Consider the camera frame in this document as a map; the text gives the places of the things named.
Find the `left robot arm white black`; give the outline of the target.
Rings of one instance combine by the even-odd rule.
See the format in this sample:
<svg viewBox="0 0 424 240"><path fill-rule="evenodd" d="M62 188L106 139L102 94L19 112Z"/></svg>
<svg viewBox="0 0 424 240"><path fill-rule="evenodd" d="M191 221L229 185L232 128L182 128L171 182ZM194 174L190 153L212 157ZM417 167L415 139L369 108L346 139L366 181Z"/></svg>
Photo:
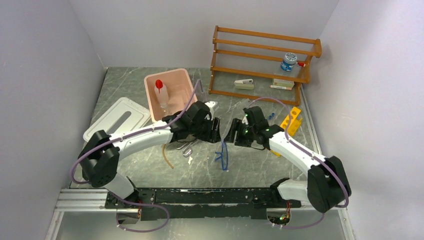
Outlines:
<svg viewBox="0 0 424 240"><path fill-rule="evenodd" d="M216 101L196 101L185 112L178 111L147 127L121 134L97 131L81 151L82 177L94 188L105 188L118 196L126 208L134 207L139 191L128 177L118 173L118 163L142 150L185 140L193 136L199 140L219 141L215 117Z"/></svg>

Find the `blue safety glasses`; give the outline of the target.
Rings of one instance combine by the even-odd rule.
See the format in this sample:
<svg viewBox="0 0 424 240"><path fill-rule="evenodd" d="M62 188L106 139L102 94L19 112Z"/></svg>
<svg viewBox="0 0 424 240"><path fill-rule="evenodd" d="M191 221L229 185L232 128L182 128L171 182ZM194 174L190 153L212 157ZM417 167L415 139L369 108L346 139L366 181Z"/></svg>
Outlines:
<svg viewBox="0 0 424 240"><path fill-rule="evenodd" d="M224 139L222 138L220 141L220 150L215 152L215 162L220 162L221 164L221 169L223 171L227 171L228 170L228 165L229 165L229 156L228 156L229 152L228 152L228 147L227 147L227 143L224 141Z"/></svg>

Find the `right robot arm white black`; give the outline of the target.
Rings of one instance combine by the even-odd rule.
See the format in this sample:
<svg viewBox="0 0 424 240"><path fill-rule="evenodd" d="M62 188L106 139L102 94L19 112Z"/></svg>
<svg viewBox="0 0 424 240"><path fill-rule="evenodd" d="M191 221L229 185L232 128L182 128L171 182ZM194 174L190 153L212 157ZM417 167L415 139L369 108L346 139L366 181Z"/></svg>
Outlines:
<svg viewBox="0 0 424 240"><path fill-rule="evenodd" d="M308 202L320 213L347 206L352 191L338 157L326 157L306 148L279 125L270 125L258 106L243 111L243 119L233 119L225 141L241 147L255 142L280 154L306 176L304 181L282 178L273 183L269 199L275 207L289 200Z"/></svg>

